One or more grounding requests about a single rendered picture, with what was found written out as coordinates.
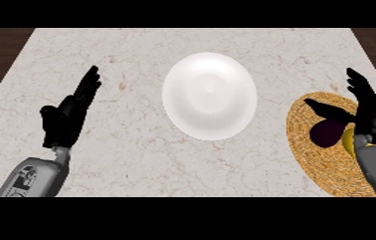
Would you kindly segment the round woven straw placemat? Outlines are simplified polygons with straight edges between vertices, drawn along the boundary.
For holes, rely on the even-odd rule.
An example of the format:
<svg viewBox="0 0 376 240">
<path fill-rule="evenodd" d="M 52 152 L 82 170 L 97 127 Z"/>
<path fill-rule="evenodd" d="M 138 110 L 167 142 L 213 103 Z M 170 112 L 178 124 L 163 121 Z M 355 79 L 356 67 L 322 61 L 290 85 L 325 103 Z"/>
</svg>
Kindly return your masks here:
<svg viewBox="0 0 376 240">
<path fill-rule="evenodd" d="M 352 115 L 356 103 L 333 93 L 303 95 L 291 104 L 285 117 L 285 136 L 297 164 L 316 186 L 333 196 L 376 197 L 353 156 L 344 150 L 341 140 L 331 147 L 318 147 L 309 138 L 312 126 L 322 121 L 305 103 L 313 99 L 344 109 Z"/>
</svg>

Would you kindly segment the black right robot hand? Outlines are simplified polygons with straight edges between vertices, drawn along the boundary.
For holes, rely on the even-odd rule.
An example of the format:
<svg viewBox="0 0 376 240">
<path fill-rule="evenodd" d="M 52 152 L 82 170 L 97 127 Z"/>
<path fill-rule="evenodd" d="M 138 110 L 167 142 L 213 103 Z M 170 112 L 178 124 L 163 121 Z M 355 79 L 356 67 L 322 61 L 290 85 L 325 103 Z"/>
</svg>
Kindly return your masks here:
<svg viewBox="0 0 376 240">
<path fill-rule="evenodd" d="M 376 92 L 368 84 L 365 77 L 350 68 L 346 69 L 347 91 L 356 98 L 356 113 L 352 115 L 346 110 L 313 99 L 305 99 L 315 114 L 327 120 L 341 123 L 355 123 L 355 133 L 371 135 L 376 139 Z"/>
</svg>

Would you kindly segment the yellow lemon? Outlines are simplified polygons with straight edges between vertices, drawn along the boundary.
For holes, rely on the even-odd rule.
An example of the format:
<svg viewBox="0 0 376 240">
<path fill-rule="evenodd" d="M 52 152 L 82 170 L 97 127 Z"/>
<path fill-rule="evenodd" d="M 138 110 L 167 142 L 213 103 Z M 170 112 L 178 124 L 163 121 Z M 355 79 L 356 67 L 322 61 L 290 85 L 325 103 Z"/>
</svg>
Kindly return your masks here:
<svg viewBox="0 0 376 240">
<path fill-rule="evenodd" d="M 353 128 L 349 128 L 346 131 L 343 131 L 341 134 L 341 145 L 349 153 L 349 155 L 355 158 L 355 151 L 353 151 Z"/>
</svg>

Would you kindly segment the white oval plate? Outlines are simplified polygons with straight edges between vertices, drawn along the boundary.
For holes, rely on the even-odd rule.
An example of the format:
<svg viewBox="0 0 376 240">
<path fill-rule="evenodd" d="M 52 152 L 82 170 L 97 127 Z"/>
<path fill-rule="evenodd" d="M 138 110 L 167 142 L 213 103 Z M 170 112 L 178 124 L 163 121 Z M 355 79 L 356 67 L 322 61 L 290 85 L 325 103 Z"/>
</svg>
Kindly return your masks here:
<svg viewBox="0 0 376 240">
<path fill-rule="evenodd" d="M 250 123 L 256 89 L 241 64 L 218 53 L 197 53 L 172 66 L 162 88 L 175 127 L 200 140 L 232 137 Z"/>
</svg>

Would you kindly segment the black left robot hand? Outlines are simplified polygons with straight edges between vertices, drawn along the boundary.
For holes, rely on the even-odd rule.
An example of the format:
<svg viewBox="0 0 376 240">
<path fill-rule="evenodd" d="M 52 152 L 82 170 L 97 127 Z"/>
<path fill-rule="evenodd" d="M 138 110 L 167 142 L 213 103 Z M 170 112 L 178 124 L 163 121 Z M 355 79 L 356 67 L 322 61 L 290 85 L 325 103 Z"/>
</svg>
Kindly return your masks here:
<svg viewBox="0 0 376 240">
<path fill-rule="evenodd" d="M 52 148 L 54 146 L 70 148 L 73 146 L 82 130 L 86 110 L 100 85 L 98 68 L 92 66 L 75 92 L 63 98 L 58 106 L 41 107 L 39 115 L 45 133 L 42 146 L 45 148 Z"/>
</svg>

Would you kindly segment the dark purple round fruit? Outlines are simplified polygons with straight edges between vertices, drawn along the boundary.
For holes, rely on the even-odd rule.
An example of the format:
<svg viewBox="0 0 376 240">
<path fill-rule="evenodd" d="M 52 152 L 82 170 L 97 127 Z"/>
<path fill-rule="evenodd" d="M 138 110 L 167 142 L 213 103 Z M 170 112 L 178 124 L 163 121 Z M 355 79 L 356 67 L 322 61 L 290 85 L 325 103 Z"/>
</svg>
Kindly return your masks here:
<svg viewBox="0 0 376 240">
<path fill-rule="evenodd" d="M 336 144 L 341 137 L 346 122 L 337 120 L 321 120 L 309 130 L 309 139 L 312 143 L 322 148 Z"/>
</svg>

